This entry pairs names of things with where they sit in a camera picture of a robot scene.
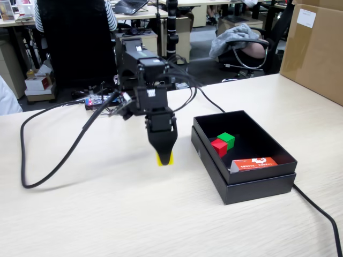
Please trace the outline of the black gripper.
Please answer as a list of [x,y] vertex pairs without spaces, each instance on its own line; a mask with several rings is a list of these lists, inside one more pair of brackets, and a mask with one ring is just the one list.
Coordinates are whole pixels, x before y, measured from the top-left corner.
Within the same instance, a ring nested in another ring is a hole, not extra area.
[[153,112],[145,116],[148,140],[156,150],[160,163],[169,164],[178,132],[173,112]]

